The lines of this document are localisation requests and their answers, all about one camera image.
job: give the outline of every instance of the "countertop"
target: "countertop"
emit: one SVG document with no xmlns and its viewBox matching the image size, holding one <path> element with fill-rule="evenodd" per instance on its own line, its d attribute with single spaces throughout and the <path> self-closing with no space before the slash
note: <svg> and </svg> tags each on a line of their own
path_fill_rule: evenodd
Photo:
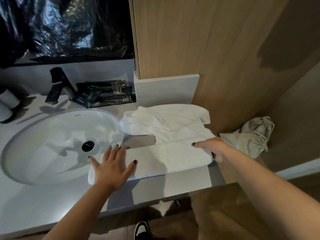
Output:
<svg viewBox="0 0 320 240">
<path fill-rule="evenodd" d="M 71 103 L 66 95 L 60 96 L 56 105 L 46 104 L 45 99 L 41 95 L 26 98 L 24 108 L 15 120 L 0 124 L 1 151 L 14 134 L 31 123 L 64 110 L 82 108 Z M 136 110 L 137 105 L 121 104 L 99 109 L 121 119 L 125 111 Z M 151 136 L 125 135 L 123 143 L 130 148 L 138 148 L 153 145 L 155 139 Z M 225 180 L 215 161 L 208 166 L 187 171 L 128 181 L 110 196 L 100 215 L 154 205 L 160 199 L 179 199 L 188 196 L 189 192 L 223 184 Z M 49 229 L 89 188 L 87 175 L 52 185 L 25 185 L 13 181 L 0 170 L 0 239 Z"/>
</svg>

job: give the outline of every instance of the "faucet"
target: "faucet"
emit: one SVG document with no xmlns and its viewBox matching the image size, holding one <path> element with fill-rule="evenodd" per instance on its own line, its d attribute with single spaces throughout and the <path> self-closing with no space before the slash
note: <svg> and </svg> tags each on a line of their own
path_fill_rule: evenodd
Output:
<svg viewBox="0 0 320 240">
<path fill-rule="evenodd" d="M 48 104 L 57 104 L 61 91 L 64 90 L 71 101 L 76 94 L 75 89 L 68 80 L 61 67 L 55 67 L 50 70 L 52 77 L 52 87 L 45 100 Z"/>
</svg>

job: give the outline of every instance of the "black and white sneaker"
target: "black and white sneaker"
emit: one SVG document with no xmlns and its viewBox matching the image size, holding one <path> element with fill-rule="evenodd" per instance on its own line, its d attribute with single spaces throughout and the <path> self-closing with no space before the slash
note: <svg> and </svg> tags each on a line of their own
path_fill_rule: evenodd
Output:
<svg viewBox="0 0 320 240">
<path fill-rule="evenodd" d="M 141 221 L 136 225 L 134 230 L 134 240 L 150 240 L 152 239 L 149 224 L 146 221 Z"/>
</svg>

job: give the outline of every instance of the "brown floor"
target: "brown floor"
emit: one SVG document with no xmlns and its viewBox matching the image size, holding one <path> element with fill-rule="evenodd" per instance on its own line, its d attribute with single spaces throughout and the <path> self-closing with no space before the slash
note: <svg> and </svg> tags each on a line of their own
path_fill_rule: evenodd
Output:
<svg viewBox="0 0 320 240">
<path fill-rule="evenodd" d="M 230 184 L 201 190 L 191 195 L 193 210 L 161 217 L 149 221 L 150 229 L 157 238 L 167 240 L 278 240 L 280 239 L 254 210 L 252 204 L 238 184 Z M 99 219 L 90 240 L 132 240 L 135 225 L 126 225 L 140 219 L 137 212 L 122 214 L 118 219 Z M 40 240 L 44 234 L 32 235 L 23 240 Z"/>
</svg>

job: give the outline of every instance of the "sink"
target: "sink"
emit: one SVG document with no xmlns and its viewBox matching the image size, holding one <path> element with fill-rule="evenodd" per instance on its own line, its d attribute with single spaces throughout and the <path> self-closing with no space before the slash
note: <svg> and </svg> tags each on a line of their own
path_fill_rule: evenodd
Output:
<svg viewBox="0 0 320 240">
<path fill-rule="evenodd" d="M 1 154 L 1 168 L 28 185 L 61 183 L 88 174 L 88 156 L 99 158 L 124 138 L 119 120 L 99 109 L 72 109 L 19 131 Z"/>
</svg>

